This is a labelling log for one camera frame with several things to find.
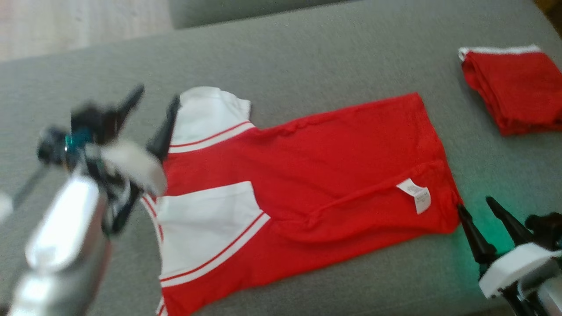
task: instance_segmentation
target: white trim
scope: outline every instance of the white trim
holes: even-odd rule
[[[164,305],[164,298],[161,297],[161,298],[160,298],[160,302],[158,303],[158,307],[156,308],[156,311],[155,311],[156,315],[159,314],[160,309],[162,308],[163,305]]]
[[[156,208],[156,205],[152,201],[152,198],[150,197],[150,195],[148,195],[146,193],[140,198],[140,202],[144,206],[144,209],[148,213],[148,216],[150,216],[152,226],[154,226],[154,233],[156,234],[156,241],[158,242],[158,249],[160,251],[160,257],[162,257],[162,239],[160,238],[160,229],[158,227],[158,220],[152,214],[150,206],[152,207],[152,209],[154,210],[154,213],[156,213],[157,216],[158,216],[158,209]]]
[[[196,143],[193,143],[191,145],[185,145],[185,146],[179,146],[179,147],[170,147],[169,152],[170,153],[180,153],[180,152],[188,152],[188,151],[195,151],[195,150],[203,149],[203,148],[218,144],[220,142],[226,141],[229,138],[233,138],[234,136],[242,134],[243,132],[245,132],[249,129],[252,129],[254,127],[255,126],[250,121],[247,121],[247,122],[233,128],[231,130],[227,130],[226,132],[219,133],[218,135],[216,135],[212,138],[206,139],[204,141],[196,142]]]
[[[542,50],[538,46],[536,46],[535,44],[529,45],[529,46],[508,47],[508,48],[461,47],[461,48],[459,48],[460,61],[464,61],[465,58],[466,58],[466,54],[468,54],[469,52],[494,54],[494,55],[502,55],[502,54],[519,55],[519,54],[525,54],[525,53],[531,53],[531,52],[542,52]]]
[[[268,220],[270,219],[270,217],[265,213],[262,213],[259,216],[260,217],[252,225],[252,227],[250,227],[238,240],[236,240],[234,244],[230,246],[230,248],[228,248],[225,252],[223,252],[220,256],[218,256],[215,260],[209,262],[208,264],[204,265],[201,269],[196,270],[193,273],[186,274],[184,276],[173,278],[167,281],[162,281],[160,283],[161,286],[169,287],[169,286],[175,286],[182,283],[186,283],[195,280],[209,273],[216,267],[218,267],[220,264],[225,262],[232,255],[234,255],[238,250],[240,250],[240,248],[242,248],[242,246],[244,246],[246,242],[248,242],[261,229],[261,227],[263,227],[265,223],[267,223]]]

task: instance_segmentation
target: white tag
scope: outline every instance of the white tag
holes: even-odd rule
[[[416,212],[418,212],[418,214],[423,213],[431,205],[431,195],[429,194],[429,189],[417,186],[412,179],[407,178],[396,187],[414,197]]]

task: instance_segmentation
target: gray couch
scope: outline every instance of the gray couch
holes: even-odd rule
[[[174,28],[181,29],[339,1],[345,0],[168,0],[168,5]]]
[[[363,0],[1,64],[0,189],[14,193],[32,173],[43,126],[68,124],[84,99],[118,100],[139,82],[146,96],[124,131],[138,142],[174,93],[198,85],[251,100],[260,128],[417,91],[476,224],[507,250],[509,238],[495,233],[501,224],[484,197],[495,196],[521,220],[560,211],[562,133],[501,137],[467,87],[456,50],[530,43],[562,66],[562,41],[530,0]],[[51,172],[0,227],[3,300],[29,232],[63,179]],[[159,265],[153,227],[137,206],[115,240],[91,314],[152,315]],[[245,290],[197,315],[451,316],[503,304],[484,299],[477,277],[458,229]]]

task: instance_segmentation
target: red and white jersey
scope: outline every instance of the red and white jersey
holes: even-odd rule
[[[143,198],[162,258],[159,315],[458,225],[460,196],[416,93],[268,129],[217,88],[180,99],[167,192]]]

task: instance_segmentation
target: wooden floor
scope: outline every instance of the wooden floor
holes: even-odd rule
[[[0,0],[0,62],[169,31],[167,0]]]

